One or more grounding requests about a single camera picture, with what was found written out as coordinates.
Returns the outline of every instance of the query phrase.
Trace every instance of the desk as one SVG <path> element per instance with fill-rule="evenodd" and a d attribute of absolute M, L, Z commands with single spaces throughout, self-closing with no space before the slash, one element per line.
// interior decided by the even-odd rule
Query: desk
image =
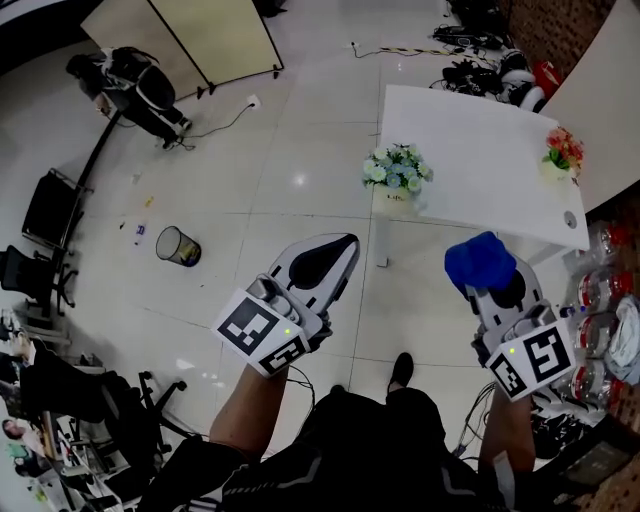
<path fill-rule="evenodd" d="M 433 168 L 433 183 L 414 202 L 419 217 L 588 249 L 579 188 L 569 179 L 545 179 L 538 169 L 547 134 L 556 126 L 552 119 L 484 98 L 390 85 L 381 146 L 415 143 Z M 376 264 L 386 266 L 390 215 L 373 214 Z"/>

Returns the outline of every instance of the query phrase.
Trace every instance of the black cable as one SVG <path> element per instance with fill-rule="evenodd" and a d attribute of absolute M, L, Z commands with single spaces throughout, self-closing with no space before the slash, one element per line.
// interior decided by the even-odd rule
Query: black cable
<path fill-rule="evenodd" d="M 111 117 L 110 117 L 108 114 L 104 114 L 104 116 L 105 116 L 109 121 L 111 121 Z M 116 121 L 116 124 L 117 124 L 118 126 L 121 126 L 122 128 L 133 128 L 134 126 L 137 126 L 137 125 L 136 125 L 136 123 L 133 123 L 133 124 L 131 124 L 131 125 L 127 126 L 126 124 L 120 124 L 118 121 Z"/>
<path fill-rule="evenodd" d="M 434 52 L 431 52 L 429 50 L 422 51 L 422 52 L 415 52 L 415 53 L 402 53 L 402 52 L 396 52 L 394 50 L 378 50 L 378 51 L 375 51 L 375 52 L 365 53 L 364 55 L 358 55 L 358 51 L 356 50 L 355 43 L 351 43 L 351 48 L 353 48 L 353 54 L 356 56 L 356 59 L 363 59 L 365 57 L 368 57 L 369 55 L 378 55 L 380 53 L 395 53 L 395 54 L 401 55 L 403 57 L 415 57 L 417 55 L 425 55 L 425 54 L 428 54 L 428 55 L 445 55 L 445 54 L 442 54 L 442 53 L 439 53 L 439 52 L 434 53 Z"/>
<path fill-rule="evenodd" d="M 207 135 L 211 135 L 212 133 L 219 132 L 220 130 L 226 130 L 227 128 L 231 128 L 234 124 L 236 124 L 236 121 L 238 119 L 240 119 L 240 116 L 242 114 L 244 114 L 247 110 L 249 110 L 252 107 L 255 107 L 255 103 L 249 103 L 246 107 L 244 107 L 240 111 L 240 113 L 236 116 L 236 118 L 233 121 L 231 121 L 231 123 L 229 123 L 227 126 L 221 126 L 220 128 L 214 128 L 213 130 L 208 131 L 207 133 L 203 133 L 202 135 L 187 135 L 184 138 L 185 139 L 201 139 L 203 137 L 206 137 Z"/>
<path fill-rule="evenodd" d="M 436 85 L 437 83 L 442 83 L 442 82 L 446 82 L 446 80 L 444 78 L 441 78 L 440 80 L 436 80 L 435 82 L 433 82 L 430 86 L 429 89 L 433 89 L 433 86 Z"/>
<path fill-rule="evenodd" d="M 478 439 L 482 440 L 482 436 L 480 436 L 478 431 L 480 429 L 480 425 L 481 425 L 481 423 L 483 421 L 483 417 L 484 417 L 485 411 L 487 409 L 489 396 L 491 395 L 491 393 L 493 393 L 494 389 L 495 389 L 495 382 L 492 382 L 492 383 L 487 384 L 486 386 L 484 386 L 480 390 L 480 392 L 478 393 L 478 396 L 476 397 L 473 405 L 471 406 L 471 410 L 469 411 L 469 413 L 467 414 L 467 416 L 465 418 L 464 427 L 462 429 L 462 432 L 460 433 L 460 438 L 458 440 L 458 446 L 453 451 L 453 454 L 456 457 L 460 457 L 460 455 L 462 455 L 466 451 L 466 449 L 469 447 L 469 445 L 473 441 L 473 438 L 472 438 L 469 442 L 467 442 L 467 443 L 464 442 L 467 430 L 470 430 L 471 433 L 474 435 L 474 437 L 477 437 Z M 484 406 L 483 406 L 482 412 L 481 412 L 479 420 L 478 420 L 478 425 L 474 429 L 469 424 L 469 422 L 471 421 L 471 417 L 473 416 L 474 411 L 478 408 L 478 406 L 483 401 L 484 401 Z"/>
<path fill-rule="evenodd" d="M 302 382 L 302 381 L 298 381 L 298 380 L 295 380 L 295 379 L 287 379 L 287 381 L 295 382 L 296 384 L 299 384 L 303 388 L 306 388 L 306 389 L 311 391 L 311 407 L 309 407 L 309 412 L 307 413 L 307 416 L 305 417 L 304 421 L 302 422 L 302 425 L 300 425 L 300 430 L 302 430 L 302 427 L 304 426 L 305 422 L 307 421 L 307 419 L 309 418 L 309 416 L 311 415 L 313 410 L 316 408 L 316 390 L 314 389 L 313 384 L 311 384 L 311 381 L 309 380 L 309 377 L 307 377 L 307 374 L 304 373 L 300 368 L 297 368 L 297 367 L 295 367 L 293 365 L 289 365 L 289 368 L 292 368 L 295 371 L 299 372 L 305 378 L 305 380 L 307 382 Z"/>

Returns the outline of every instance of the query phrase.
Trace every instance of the power cable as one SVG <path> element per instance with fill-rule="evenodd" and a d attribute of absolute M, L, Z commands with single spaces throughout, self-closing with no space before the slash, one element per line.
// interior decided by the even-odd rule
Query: power cable
<path fill-rule="evenodd" d="M 208 135 L 211 135 L 212 133 L 215 132 L 219 132 L 220 130 L 226 130 L 227 128 L 231 128 L 234 124 L 236 124 L 236 121 L 238 119 L 240 119 L 240 116 L 242 114 L 244 114 L 247 110 L 249 110 L 252 107 L 255 107 L 255 103 L 249 103 L 246 107 L 244 107 L 240 113 L 236 116 L 236 118 L 231 121 L 231 123 L 229 123 L 227 126 L 221 126 L 220 128 L 214 128 L 213 130 L 208 131 L 207 133 L 203 133 L 201 135 L 187 135 L 186 137 L 184 137 L 184 139 L 201 139 L 203 137 L 207 137 Z"/>
<path fill-rule="evenodd" d="M 465 437 L 466 437 L 466 433 L 467 430 L 469 430 L 474 437 L 478 438 L 479 440 L 482 440 L 482 436 L 479 433 L 480 430 L 480 425 L 482 424 L 484 417 L 485 417 L 485 413 L 489 404 L 489 397 L 491 396 L 491 394 L 493 393 L 493 391 L 495 390 L 496 384 L 495 382 L 492 382 L 490 384 L 487 384 L 486 386 L 484 386 L 480 392 L 478 393 L 478 396 L 476 397 L 475 402 L 473 403 L 473 405 L 471 406 L 471 410 L 469 411 L 469 413 L 467 414 L 465 421 L 464 421 L 464 427 L 462 429 L 462 432 L 460 433 L 460 438 L 458 440 L 458 446 L 456 447 L 455 450 L 453 450 L 453 455 L 455 455 L 456 457 L 460 457 L 469 447 L 469 445 L 471 444 L 471 442 L 473 441 L 473 437 L 471 438 L 471 440 L 469 440 L 467 443 L 465 443 Z M 478 418 L 478 424 L 475 428 L 473 428 L 470 424 L 471 422 L 471 417 L 473 416 L 474 411 L 480 406 L 481 403 L 483 403 L 483 408 L 482 408 L 482 412 L 480 413 L 480 416 Z"/>

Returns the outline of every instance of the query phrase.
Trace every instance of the wastebasket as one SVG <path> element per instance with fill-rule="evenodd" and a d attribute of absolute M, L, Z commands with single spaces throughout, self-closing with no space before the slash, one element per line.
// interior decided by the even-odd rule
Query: wastebasket
<path fill-rule="evenodd" d="M 200 261 L 202 248 L 177 227 L 169 226 L 158 237 L 156 254 L 161 260 L 193 267 Z"/>

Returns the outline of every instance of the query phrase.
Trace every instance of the office chair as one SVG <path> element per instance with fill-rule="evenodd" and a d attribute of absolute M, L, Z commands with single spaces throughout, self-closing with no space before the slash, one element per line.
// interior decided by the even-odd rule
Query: office chair
<path fill-rule="evenodd" d="M 67 244 L 82 218 L 82 194 L 93 192 L 56 169 L 44 175 L 33 193 L 22 235 L 53 250 L 68 252 Z"/>
<path fill-rule="evenodd" d="M 171 446 L 164 443 L 161 426 L 188 438 L 195 436 L 171 423 L 162 411 L 176 390 L 184 391 L 187 385 L 183 381 L 173 383 L 169 389 L 154 403 L 152 390 L 147 381 L 152 379 L 150 372 L 138 374 L 140 388 L 132 388 L 128 382 L 115 372 L 108 372 L 95 377 L 99 379 L 103 401 L 104 423 L 111 436 L 111 441 L 96 447 L 90 441 L 81 441 L 79 425 L 76 425 L 71 445 L 91 446 L 96 460 L 103 471 L 109 475 L 111 468 L 106 456 L 119 451 L 129 467 L 109 475 L 102 482 L 114 493 L 120 503 L 136 502 L 149 487 L 151 479 L 158 474 L 163 462 L 163 454 L 171 451 Z M 87 510 L 99 511 L 114 505 L 111 500 L 90 500 Z"/>
<path fill-rule="evenodd" d="M 56 283 L 55 262 L 37 251 L 33 256 L 33 258 L 25 256 L 12 245 L 7 247 L 5 252 L 0 252 L 0 285 L 2 289 L 21 292 L 34 299 L 38 307 L 42 308 L 42 316 L 44 317 L 48 317 L 51 313 L 51 292 L 55 291 L 58 296 L 58 315 L 64 316 L 64 312 L 60 309 L 60 301 L 64 300 L 69 307 L 75 307 L 75 303 L 67 296 L 65 286 L 71 277 L 78 275 L 78 272 L 72 270 L 65 274 L 64 269 L 69 267 L 65 263 Z"/>

